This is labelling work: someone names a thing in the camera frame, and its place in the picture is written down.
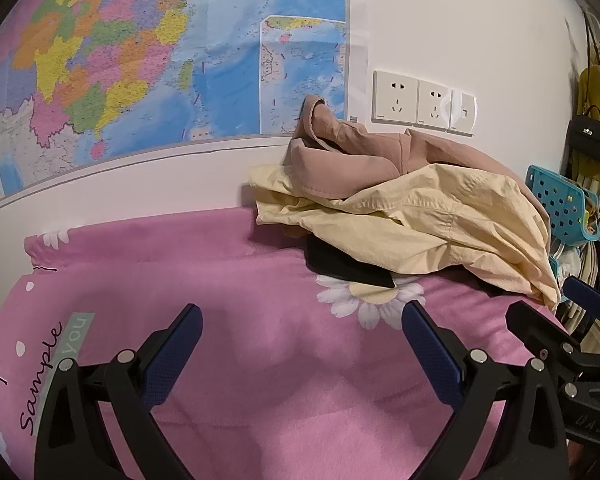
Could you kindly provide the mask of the dusty pink jacket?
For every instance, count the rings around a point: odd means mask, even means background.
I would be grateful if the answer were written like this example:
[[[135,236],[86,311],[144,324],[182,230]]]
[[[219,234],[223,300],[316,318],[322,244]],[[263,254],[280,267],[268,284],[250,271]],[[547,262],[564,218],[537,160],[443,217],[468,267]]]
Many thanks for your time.
[[[431,164],[483,170],[512,178],[541,218],[550,218],[524,181],[487,154],[414,129],[370,133],[357,122],[336,118],[313,94],[302,103],[285,162],[302,191],[328,200],[343,200]]]

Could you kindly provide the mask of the blue plastic basket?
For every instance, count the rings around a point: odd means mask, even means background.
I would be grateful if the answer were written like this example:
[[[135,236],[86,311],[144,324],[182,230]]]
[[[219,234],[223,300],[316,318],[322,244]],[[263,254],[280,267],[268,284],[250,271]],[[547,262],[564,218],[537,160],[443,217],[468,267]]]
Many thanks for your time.
[[[561,174],[531,165],[526,185],[550,216],[550,234],[566,246],[600,239],[598,198]]]

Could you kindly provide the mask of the black handbag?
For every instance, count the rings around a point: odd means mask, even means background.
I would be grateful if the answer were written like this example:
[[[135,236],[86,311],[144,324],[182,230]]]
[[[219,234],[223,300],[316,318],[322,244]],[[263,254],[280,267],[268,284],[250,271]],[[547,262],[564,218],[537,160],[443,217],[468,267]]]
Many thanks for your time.
[[[573,150],[600,162],[600,108],[589,106],[568,125],[567,143]]]

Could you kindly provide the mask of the pink floral bed sheet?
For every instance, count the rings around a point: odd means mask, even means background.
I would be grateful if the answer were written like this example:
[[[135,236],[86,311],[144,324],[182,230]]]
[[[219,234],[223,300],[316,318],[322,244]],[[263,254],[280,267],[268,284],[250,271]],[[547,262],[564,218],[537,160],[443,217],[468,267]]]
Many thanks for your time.
[[[28,237],[32,269],[0,310],[0,459],[34,475],[61,361],[108,363],[188,304],[200,333],[152,416],[197,479],[406,479],[452,410],[406,341],[403,307],[493,361],[546,376],[508,329],[515,296],[462,268],[390,287],[311,270],[303,238],[250,209],[170,214]]]

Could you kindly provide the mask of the cream yellow jacket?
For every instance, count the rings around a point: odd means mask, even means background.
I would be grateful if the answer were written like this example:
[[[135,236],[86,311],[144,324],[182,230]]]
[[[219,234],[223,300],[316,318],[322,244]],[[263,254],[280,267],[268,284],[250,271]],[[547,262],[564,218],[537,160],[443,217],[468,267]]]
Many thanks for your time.
[[[545,211],[515,179],[434,164],[342,200],[302,190],[291,168],[260,166],[249,184],[261,224],[304,229],[355,260],[396,274],[462,266],[555,309]]]

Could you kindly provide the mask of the black garment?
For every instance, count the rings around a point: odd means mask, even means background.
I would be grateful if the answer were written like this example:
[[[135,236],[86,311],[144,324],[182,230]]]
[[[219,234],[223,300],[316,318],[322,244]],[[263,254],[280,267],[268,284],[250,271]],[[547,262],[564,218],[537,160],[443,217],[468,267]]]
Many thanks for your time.
[[[310,234],[306,238],[304,251],[306,266],[316,274],[329,278],[338,278],[346,282],[393,288],[394,281],[390,271],[364,263],[349,256],[342,250],[327,244],[324,240]]]

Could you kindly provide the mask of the white wall switch right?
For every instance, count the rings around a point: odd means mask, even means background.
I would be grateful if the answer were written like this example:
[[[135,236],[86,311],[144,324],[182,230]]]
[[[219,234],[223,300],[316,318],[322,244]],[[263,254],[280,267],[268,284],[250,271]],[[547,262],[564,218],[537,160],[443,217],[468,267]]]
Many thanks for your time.
[[[477,119],[478,102],[475,96],[452,90],[449,132],[472,136]]]

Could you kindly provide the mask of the white wall socket middle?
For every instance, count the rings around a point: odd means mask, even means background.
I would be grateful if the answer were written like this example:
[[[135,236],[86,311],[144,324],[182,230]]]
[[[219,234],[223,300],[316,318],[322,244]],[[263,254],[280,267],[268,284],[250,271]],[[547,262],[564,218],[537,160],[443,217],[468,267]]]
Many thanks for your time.
[[[437,130],[449,128],[452,94],[452,90],[442,84],[420,80],[418,82],[416,125]]]

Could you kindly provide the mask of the white wall socket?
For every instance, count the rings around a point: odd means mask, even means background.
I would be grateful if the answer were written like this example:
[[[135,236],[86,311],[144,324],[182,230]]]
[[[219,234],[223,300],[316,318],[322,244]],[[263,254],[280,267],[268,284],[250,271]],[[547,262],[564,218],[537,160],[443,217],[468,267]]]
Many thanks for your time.
[[[383,70],[374,71],[372,122],[414,125],[417,117],[417,99],[416,78]]]
[[[416,125],[437,130],[449,128],[452,94],[452,90],[442,84],[420,80],[418,82]]]

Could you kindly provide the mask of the white wall socket left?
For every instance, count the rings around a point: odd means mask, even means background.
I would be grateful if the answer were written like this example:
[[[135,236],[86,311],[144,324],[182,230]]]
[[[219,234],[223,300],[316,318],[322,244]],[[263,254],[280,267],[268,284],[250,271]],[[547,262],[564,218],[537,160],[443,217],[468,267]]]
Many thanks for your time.
[[[383,70],[374,71],[372,122],[414,125],[417,117],[417,99],[416,78]]]

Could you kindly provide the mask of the colourful wall map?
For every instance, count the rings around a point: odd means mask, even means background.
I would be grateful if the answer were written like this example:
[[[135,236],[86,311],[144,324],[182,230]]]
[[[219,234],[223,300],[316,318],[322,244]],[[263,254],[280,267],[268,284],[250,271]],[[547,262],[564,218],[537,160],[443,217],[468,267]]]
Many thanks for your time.
[[[0,207],[108,167],[366,114],[368,0],[18,0],[0,24]]]

